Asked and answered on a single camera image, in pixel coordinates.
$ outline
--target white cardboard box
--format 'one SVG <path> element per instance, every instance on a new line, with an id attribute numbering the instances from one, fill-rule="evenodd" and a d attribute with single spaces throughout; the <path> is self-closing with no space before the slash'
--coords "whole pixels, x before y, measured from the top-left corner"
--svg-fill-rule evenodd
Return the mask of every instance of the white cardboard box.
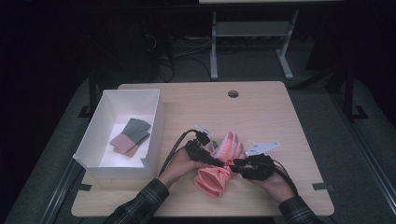
<path id="1" fill-rule="evenodd" d="M 109 144 L 130 118 L 151 124 L 149 138 L 132 158 Z M 105 90 L 73 158 L 96 178 L 156 177 L 164 124 L 160 90 Z"/>

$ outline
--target hand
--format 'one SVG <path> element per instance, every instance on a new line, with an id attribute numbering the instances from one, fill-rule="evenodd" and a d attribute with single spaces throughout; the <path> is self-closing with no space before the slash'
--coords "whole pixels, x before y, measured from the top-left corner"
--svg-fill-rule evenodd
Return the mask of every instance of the hand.
<path id="1" fill-rule="evenodd" d="M 283 174 L 286 171 L 281 167 L 276 167 Z M 295 196 L 293 190 L 289 186 L 288 182 L 277 173 L 273 173 L 270 177 L 265 180 L 249 180 L 251 183 L 260 186 L 262 189 L 267 191 L 267 193 L 278 203 L 283 203 L 287 199 Z"/>
<path id="2" fill-rule="evenodd" d="M 186 148 L 182 147 L 175 153 L 166 170 L 160 174 L 158 179 L 163 182 L 168 189 L 170 189 L 170 187 L 182 176 L 188 174 L 194 169 L 204 167 L 209 167 L 209 165 L 199 161 L 192 161 Z"/>

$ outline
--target glove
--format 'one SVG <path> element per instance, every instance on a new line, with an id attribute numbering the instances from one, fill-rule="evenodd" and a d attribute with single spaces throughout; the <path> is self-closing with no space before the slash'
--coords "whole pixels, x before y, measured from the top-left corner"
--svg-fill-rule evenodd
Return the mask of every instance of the glove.
<path id="1" fill-rule="evenodd" d="M 122 132 L 110 141 L 114 151 L 132 157 L 139 146 L 149 137 L 151 125 L 140 119 L 130 119 Z"/>
<path id="2" fill-rule="evenodd" d="M 198 170 L 198 175 L 194 178 L 195 186 L 203 193 L 220 198 L 228 181 L 233 177 L 229 165 L 233 164 L 233 159 L 244 159 L 244 147 L 238 141 L 238 135 L 228 132 L 221 142 L 221 145 L 214 150 L 211 155 L 225 162 L 224 167 L 206 167 Z"/>

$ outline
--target plaid shirt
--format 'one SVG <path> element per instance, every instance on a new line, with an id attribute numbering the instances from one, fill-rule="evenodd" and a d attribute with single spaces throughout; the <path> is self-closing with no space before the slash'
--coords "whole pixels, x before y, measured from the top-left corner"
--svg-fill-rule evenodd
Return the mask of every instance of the plaid shirt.
<path id="1" fill-rule="evenodd" d="M 149 223 L 154 213 L 169 196 L 169 190 L 158 179 L 149 182 L 136 197 L 116 208 L 104 223 Z M 294 197 L 279 205 L 288 224 L 321 223 L 301 197 Z"/>
<path id="2" fill-rule="evenodd" d="M 300 196 L 286 200 L 278 208 L 288 224 L 322 223 Z"/>
<path id="3" fill-rule="evenodd" d="M 104 223 L 148 223 L 168 196 L 163 182 L 153 179 L 133 200 L 117 207 Z"/>

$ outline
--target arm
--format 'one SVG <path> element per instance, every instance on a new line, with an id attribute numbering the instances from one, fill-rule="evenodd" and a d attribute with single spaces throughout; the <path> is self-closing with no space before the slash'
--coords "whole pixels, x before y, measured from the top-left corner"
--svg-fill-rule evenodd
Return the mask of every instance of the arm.
<path id="1" fill-rule="evenodd" d="M 286 173 L 281 168 L 277 168 L 283 173 Z M 274 173 L 263 181 L 249 181 L 267 191 L 279 203 L 278 208 L 288 224 L 321 223 L 315 213 L 304 202 L 303 198 L 296 196 L 286 180 L 277 173 Z"/>
<path id="2" fill-rule="evenodd" d="M 158 179 L 149 182 L 134 199 L 117 207 L 104 223 L 148 223 L 169 196 L 174 183 L 190 171 L 206 166 L 190 160 L 184 147 L 179 149 Z"/>

